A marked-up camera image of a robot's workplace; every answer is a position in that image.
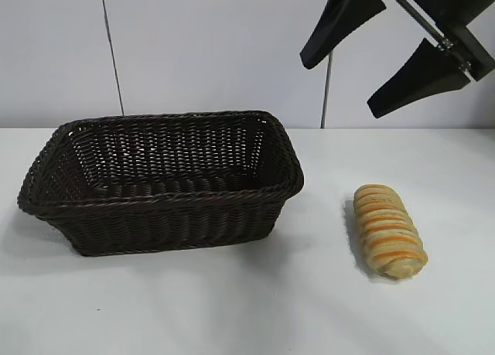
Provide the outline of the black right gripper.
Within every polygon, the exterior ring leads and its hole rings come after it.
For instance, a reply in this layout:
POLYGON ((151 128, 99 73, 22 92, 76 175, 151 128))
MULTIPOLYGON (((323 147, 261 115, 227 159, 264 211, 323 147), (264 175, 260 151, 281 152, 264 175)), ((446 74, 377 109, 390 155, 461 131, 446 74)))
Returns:
MULTIPOLYGON (((423 39, 407 62, 367 101, 381 118, 415 101, 460 90, 470 79, 494 70, 494 58, 468 25, 494 0, 394 0, 434 40, 423 39)), ((354 30, 383 12, 382 0, 327 0, 311 36, 300 52, 311 70, 354 30)))

